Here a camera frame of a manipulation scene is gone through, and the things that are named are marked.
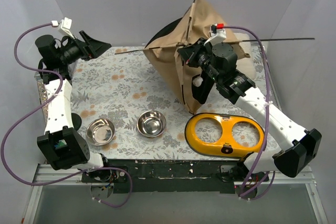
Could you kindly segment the beige fabric pet tent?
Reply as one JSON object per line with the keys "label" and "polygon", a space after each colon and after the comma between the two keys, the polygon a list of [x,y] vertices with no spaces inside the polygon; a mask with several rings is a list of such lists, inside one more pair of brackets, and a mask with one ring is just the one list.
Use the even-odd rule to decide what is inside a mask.
{"label": "beige fabric pet tent", "polygon": [[237,68],[250,55],[206,0],[193,0],[182,18],[150,40],[144,54],[191,114],[206,102],[212,87],[235,104],[256,86]]}

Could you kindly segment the black tent pole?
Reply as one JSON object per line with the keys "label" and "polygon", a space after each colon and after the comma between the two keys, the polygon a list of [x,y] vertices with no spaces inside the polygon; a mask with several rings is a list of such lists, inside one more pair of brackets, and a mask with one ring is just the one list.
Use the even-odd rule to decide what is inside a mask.
{"label": "black tent pole", "polygon": [[[314,37],[301,37],[301,38],[275,38],[275,39],[261,39],[260,41],[269,42],[269,41],[295,41],[295,40],[315,40]],[[238,40],[234,42],[229,42],[229,44],[239,44],[241,42],[257,42],[257,39],[245,39],[245,40]],[[144,48],[144,49],[136,49],[136,50],[130,50],[130,51],[121,51],[121,52],[115,52],[115,55],[121,55],[121,54],[128,54],[132,52],[143,52],[146,50],[154,50],[154,49],[161,49],[161,47],[152,47],[152,48]]]}
{"label": "black tent pole", "polygon": [[181,91],[183,102],[188,106],[204,104],[206,96],[203,95],[203,87],[193,84],[196,78],[202,76],[202,70],[197,63],[197,54],[201,50],[199,40],[205,40],[208,35],[207,2],[205,0],[193,0],[188,12],[185,35],[181,42],[183,46],[178,51],[181,59]]}

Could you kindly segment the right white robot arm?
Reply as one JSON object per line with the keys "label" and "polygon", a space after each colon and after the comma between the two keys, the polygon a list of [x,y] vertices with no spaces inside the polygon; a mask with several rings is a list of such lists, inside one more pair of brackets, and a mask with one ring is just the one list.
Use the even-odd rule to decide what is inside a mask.
{"label": "right white robot arm", "polygon": [[305,129],[270,103],[269,96],[263,95],[249,77],[237,70],[238,56],[230,44],[211,46],[201,38],[177,52],[184,65],[201,68],[205,80],[215,83],[225,99],[252,116],[278,143],[278,151],[250,151],[243,157],[237,168],[242,180],[271,170],[294,178],[316,157],[321,133]]}

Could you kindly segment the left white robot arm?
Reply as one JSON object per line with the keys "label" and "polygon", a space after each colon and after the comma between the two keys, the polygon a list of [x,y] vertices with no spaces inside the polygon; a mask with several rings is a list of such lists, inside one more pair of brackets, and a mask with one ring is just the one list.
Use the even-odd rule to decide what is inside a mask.
{"label": "left white robot arm", "polygon": [[42,60],[39,69],[47,91],[47,123],[45,132],[37,138],[37,145],[55,170],[77,168],[94,169],[100,182],[111,178],[112,170],[105,165],[101,154],[90,152],[88,143],[78,133],[81,118],[71,111],[72,71],[70,65],[78,59],[96,59],[111,45],[90,37],[83,30],[81,39],[64,36],[57,46],[52,35],[42,35],[35,41]]}

